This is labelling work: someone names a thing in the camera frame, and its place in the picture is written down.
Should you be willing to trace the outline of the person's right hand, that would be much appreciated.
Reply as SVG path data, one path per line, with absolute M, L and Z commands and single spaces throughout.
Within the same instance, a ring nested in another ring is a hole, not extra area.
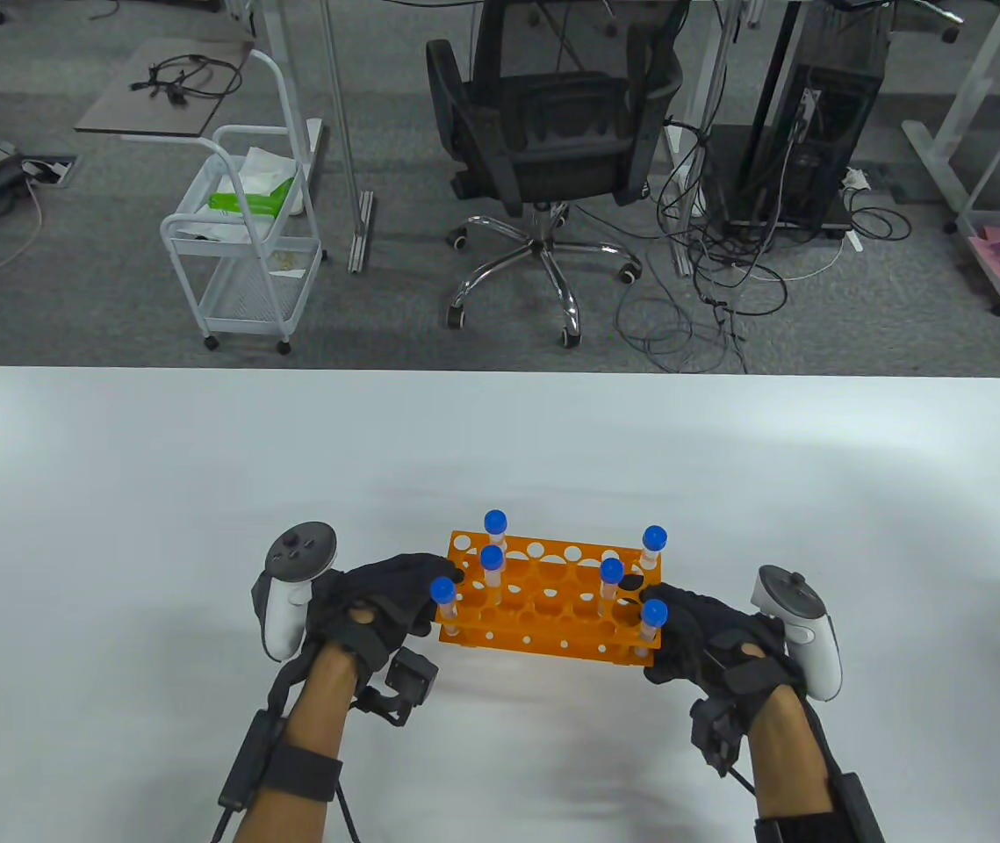
M 803 670 L 786 653 L 780 621 L 671 585 L 645 587 L 640 597 L 668 610 L 663 643 L 644 668 L 653 685 L 688 680 L 708 695 L 747 697 L 781 685 L 806 691 Z

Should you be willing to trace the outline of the person's left hand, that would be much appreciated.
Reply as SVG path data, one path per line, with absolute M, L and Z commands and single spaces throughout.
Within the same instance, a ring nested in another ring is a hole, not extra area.
M 430 633 L 438 613 L 431 586 L 440 578 L 459 585 L 464 571 L 451 559 L 412 553 L 322 575 L 313 583 L 296 664 L 308 669 L 324 646 L 335 644 L 355 659 L 356 686 L 366 686 L 407 635 Z

